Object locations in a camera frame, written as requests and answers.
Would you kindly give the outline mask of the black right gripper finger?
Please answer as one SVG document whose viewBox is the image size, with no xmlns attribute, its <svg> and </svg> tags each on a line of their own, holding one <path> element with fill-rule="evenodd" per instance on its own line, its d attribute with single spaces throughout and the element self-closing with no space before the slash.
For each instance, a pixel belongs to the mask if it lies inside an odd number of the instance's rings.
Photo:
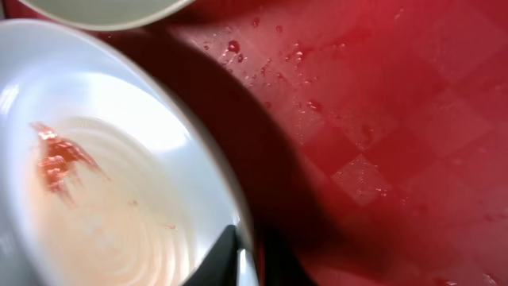
<svg viewBox="0 0 508 286">
<path fill-rule="evenodd" d="M 237 228 L 228 225 L 184 286 L 235 286 L 238 250 Z"/>
</svg>

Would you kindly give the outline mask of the white plate front smeared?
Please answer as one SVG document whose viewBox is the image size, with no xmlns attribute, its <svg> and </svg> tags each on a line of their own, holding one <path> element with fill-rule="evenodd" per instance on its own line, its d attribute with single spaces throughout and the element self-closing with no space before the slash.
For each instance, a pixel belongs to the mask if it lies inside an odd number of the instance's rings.
<svg viewBox="0 0 508 286">
<path fill-rule="evenodd" d="M 2 21 L 2 284 L 184 285 L 228 225 L 236 285 L 258 285 L 241 188 L 192 113 L 90 35 Z"/>
</svg>

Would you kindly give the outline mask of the white plate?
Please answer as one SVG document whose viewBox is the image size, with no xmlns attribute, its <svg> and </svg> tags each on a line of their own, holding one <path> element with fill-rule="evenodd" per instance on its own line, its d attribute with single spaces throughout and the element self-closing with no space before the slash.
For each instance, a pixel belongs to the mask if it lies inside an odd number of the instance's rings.
<svg viewBox="0 0 508 286">
<path fill-rule="evenodd" d="M 152 24 L 194 0 L 20 0 L 59 23 L 90 31 L 120 31 Z"/>
</svg>

